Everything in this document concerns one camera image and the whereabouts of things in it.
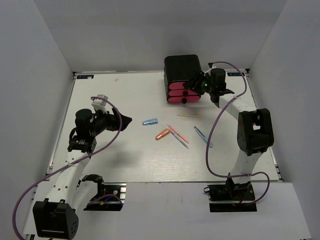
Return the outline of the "blue capsule eraser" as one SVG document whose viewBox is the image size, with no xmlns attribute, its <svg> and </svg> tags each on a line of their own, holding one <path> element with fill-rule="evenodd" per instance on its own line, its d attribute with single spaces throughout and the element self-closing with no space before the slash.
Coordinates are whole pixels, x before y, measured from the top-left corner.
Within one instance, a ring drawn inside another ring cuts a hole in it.
<svg viewBox="0 0 320 240">
<path fill-rule="evenodd" d="M 150 126 L 150 125 L 155 125 L 158 124 L 158 119 L 157 118 L 152 118 L 152 119 L 148 119 L 148 120 L 144 120 L 142 122 L 143 126 Z"/>
</svg>

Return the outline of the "orange capsule eraser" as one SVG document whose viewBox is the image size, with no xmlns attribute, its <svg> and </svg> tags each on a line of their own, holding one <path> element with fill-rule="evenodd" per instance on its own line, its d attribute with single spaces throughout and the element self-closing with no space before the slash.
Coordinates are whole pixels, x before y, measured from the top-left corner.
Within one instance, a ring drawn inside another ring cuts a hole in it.
<svg viewBox="0 0 320 240">
<path fill-rule="evenodd" d="M 158 135 L 156 135 L 155 140 L 159 141 L 166 137 L 168 134 L 170 134 L 170 130 L 168 128 L 165 128 L 163 131 L 161 131 Z"/>
</svg>

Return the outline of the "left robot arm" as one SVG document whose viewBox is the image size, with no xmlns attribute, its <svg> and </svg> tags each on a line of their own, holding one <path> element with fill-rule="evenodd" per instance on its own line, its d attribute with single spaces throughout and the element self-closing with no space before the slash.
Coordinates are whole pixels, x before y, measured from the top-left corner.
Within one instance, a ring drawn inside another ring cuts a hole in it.
<svg viewBox="0 0 320 240">
<path fill-rule="evenodd" d="M 63 240 L 75 237 L 79 212 L 106 193 L 102 176 L 83 175 L 97 145 L 96 136 L 103 131 L 123 131 L 131 121 L 131 117 L 118 114 L 115 109 L 112 113 L 101 109 L 76 112 L 63 170 L 46 198 L 36 201 L 32 209 L 39 237 Z"/>
</svg>

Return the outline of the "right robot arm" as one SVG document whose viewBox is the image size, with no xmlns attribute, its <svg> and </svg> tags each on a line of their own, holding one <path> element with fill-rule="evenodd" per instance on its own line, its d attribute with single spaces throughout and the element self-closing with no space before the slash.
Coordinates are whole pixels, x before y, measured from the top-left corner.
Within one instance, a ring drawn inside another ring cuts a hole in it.
<svg viewBox="0 0 320 240">
<path fill-rule="evenodd" d="M 222 68 L 213 68 L 210 73 L 201 71 L 183 86 L 198 95 L 209 94 L 211 102 L 221 109 L 214 126 L 225 111 L 237 120 L 239 153 L 232 171 L 226 176 L 225 187 L 226 195 L 236 200 L 249 188 L 258 159 L 274 144 L 270 111 L 249 106 L 227 89 L 226 72 Z"/>
</svg>

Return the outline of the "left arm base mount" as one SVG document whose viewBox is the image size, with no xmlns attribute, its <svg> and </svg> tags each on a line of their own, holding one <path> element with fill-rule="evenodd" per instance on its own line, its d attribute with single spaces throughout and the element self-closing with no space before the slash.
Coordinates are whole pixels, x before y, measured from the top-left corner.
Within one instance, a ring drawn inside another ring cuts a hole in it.
<svg viewBox="0 0 320 240">
<path fill-rule="evenodd" d="M 85 175 L 78 181 L 77 187 L 84 187 L 85 183 L 94 183 L 96 194 L 90 199 L 84 211 L 118 212 L 125 202 L 127 184 L 107 183 L 98 174 Z"/>
</svg>

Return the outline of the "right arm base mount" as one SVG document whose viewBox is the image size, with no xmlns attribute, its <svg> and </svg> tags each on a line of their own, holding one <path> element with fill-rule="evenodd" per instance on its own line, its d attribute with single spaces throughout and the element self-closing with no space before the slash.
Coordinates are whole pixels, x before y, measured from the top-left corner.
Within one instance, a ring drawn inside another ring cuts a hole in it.
<svg viewBox="0 0 320 240">
<path fill-rule="evenodd" d="M 255 193 L 251 182 L 235 184 L 228 178 L 224 184 L 207 185 L 203 192 L 208 194 L 211 213 L 256 212 Z"/>
</svg>

